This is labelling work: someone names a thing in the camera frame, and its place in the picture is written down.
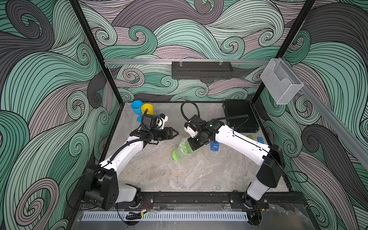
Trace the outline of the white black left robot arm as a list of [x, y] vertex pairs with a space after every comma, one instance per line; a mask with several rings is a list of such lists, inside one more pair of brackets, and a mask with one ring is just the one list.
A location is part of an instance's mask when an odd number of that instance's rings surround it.
[[144, 115], [140, 126], [133, 130], [126, 142], [110, 157], [86, 169], [81, 180], [82, 201], [109, 210], [118, 203], [140, 203], [140, 188], [118, 182], [118, 177], [132, 158], [148, 144], [172, 140], [178, 131], [165, 126], [168, 116]]

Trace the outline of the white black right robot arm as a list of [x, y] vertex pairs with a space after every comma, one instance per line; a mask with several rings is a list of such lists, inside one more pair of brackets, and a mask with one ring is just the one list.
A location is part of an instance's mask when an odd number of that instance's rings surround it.
[[242, 200], [246, 208], [266, 208], [264, 195], [269, 189], [277, 187], [285, 169], [284, 156], [278, 145], [269, 146], [256, 142], [218, 119], [204, 121], [197, 115], [184, 124], [184, 129], [190, 136], [188, 142], [192, 150], [216, 141], [231, 147], [260, 166]]

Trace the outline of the blue tape dispenser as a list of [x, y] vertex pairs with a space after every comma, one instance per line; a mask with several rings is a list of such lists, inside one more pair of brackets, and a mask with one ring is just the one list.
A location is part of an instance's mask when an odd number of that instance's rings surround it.
[[211, 141], [210, 150], [215, 152], [219, 151], [219, 143], [217, 141]]

